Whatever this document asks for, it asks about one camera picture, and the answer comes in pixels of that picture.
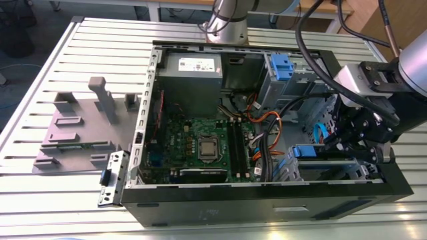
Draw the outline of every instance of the metal workbench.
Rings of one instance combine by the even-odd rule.
[[[381,59],[348,35],[304,33],[303,37],[311,48],[332,50],[341,65]],[[427,125],[393,145],[415,194],[339,220],[144,229],[124,208],[97,208],[98,171],[32,175],[56,93],[72,91],[78,99],[96,98],[88,89],[92,76],[105,77],[113,97],[141,92],[152,40],[203,42],[204,35],[195,25],[180,23],[85,18],[69,24],[0,135],[0,237],[105,239],[104,233],[112,233],[176,240],[427,238]],[[292,31],[251,28],[248,40],[251,45],[296,48]]]

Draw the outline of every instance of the blue plastic clip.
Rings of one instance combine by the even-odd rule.
[[[275,77],[277,81],[288,81],[293,74],[293,63],[288,55],[271,54],[271,66],[275,70]]]
[[[311,145],[300,145],[293,147],[293,156],[296,158],[309,158],[309,157],[316,157],[316,150],[315,147]]]

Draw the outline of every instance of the sticker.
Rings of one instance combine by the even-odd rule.
[[[215,72],[215,60],[213,58],[180,58],[179,59],[179,71],[189,72]]]
[[[261,105],[260,105],[256,101],[252,103],[252,106],[253,106],[256,109],[260,109],[260,107],[261,107]]]
[[[256,168],[253,169],[253,174],[260,176],[260,175],[261,175],[261,171],[263,171],[263,170],[261,170],[259,167],[256,167]]]

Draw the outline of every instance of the blue cable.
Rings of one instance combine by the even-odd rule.
[[[313,136],[313,141],[316,144],[319,144],[319,142],[320,142],[319,129],[321,131],[323,139],[325,139],[329,136],[328,129],[327,129],[325,125],[323,123],[317,122],[312,128],[312,136]]]

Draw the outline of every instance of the cpu socket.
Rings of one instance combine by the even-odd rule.
[[[215,135],[199,136],[197,159],[211,164],[219,159],[219,137]]]

